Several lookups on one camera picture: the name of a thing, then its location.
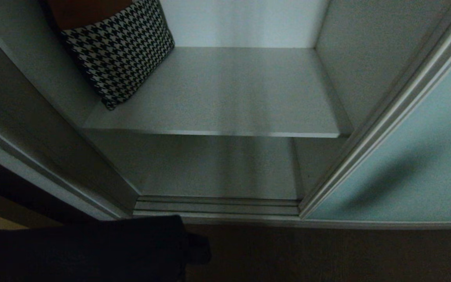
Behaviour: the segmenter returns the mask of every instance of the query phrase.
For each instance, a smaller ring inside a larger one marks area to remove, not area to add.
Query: houndstooth pillow
[[[158,0],[138,0],[61,34],[109,110],[130,98],[175,47]]]

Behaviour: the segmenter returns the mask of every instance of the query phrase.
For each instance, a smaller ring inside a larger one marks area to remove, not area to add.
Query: shelf
[[[85,133],[141,195],[304,196],[291,138]]]
[[[177,47],[114,111],[83,125],[151,134],[342,137],[352,132],[313,49]]]

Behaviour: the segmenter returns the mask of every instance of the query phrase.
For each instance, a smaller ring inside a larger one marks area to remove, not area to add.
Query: closet
[[[0,2],[0,47],[138,193],[134,215],[298,220],[451,24],[451,0],[161,5],[176,47],[108,111],[39,5]]]

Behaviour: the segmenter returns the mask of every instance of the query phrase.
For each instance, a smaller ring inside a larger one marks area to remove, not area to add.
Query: wooden floor
[[[451,230],[187,228],[213,255],[188,266],[189,282],[451,282]]]

